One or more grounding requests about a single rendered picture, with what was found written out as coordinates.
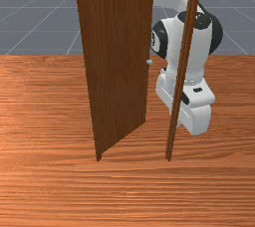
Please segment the brown wooden door leaf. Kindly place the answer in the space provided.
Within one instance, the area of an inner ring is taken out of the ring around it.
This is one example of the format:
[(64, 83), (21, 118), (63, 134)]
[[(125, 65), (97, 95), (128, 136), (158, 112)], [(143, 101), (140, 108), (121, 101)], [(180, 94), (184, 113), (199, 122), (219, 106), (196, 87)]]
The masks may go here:
[(144, 124), (153, 0), (77, 0), (96, 158)]

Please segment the brown wooden door frame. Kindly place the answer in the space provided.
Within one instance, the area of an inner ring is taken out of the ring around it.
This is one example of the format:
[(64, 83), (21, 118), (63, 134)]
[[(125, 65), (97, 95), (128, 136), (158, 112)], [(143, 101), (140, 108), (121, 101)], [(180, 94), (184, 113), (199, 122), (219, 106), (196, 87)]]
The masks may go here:
[(174, 88), (173, 103), (171, 108), (171, 116), (169, 122), (169, 130), (167, 136), (165, 158), (171, 161), (173, 144), (175, 139), (176, 126), (178, 121), (180, 102), (183, 84), (185, 80), (186, 67), (190, 51), (191, 39), (193, 34), (193, 26), (195, 21), (195, 14), (197, 10), (198, 0), (188, 0), (185, 13), (184, 29), (181, 41), (181, 48), (179, 54), (179, 62), (177, 68), (176, 83)]

